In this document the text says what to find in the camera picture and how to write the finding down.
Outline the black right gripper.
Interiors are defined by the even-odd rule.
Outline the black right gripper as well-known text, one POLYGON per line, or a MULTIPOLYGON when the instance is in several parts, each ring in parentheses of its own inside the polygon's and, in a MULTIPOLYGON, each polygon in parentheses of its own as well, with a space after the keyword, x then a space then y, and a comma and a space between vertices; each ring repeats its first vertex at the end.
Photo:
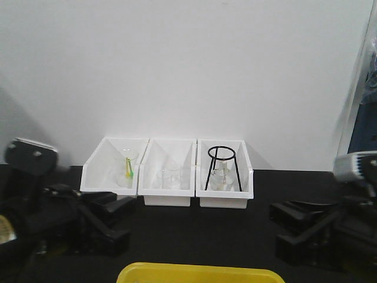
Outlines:
POLYGON ((376 176, 366 196, 338 203, 288 200, 272 203, 269 218, 286 229, 276 236, 276 256, 285 262, 324 262, 328 269, 376 272, 376 176))

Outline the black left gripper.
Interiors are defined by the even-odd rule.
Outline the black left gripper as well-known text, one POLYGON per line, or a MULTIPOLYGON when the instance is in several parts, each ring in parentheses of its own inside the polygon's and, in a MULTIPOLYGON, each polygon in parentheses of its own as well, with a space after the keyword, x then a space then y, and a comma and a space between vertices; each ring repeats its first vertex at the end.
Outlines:
POLYGON ((84 203, 70 186, 45 187, 43 179, 9 170, 1 189, 1 265, 23 265, 39 253, 95 251, 117 256, 128 249, 130 231, 113 229, 104 221, 132 214, 135 197, 85 192, 84 203))

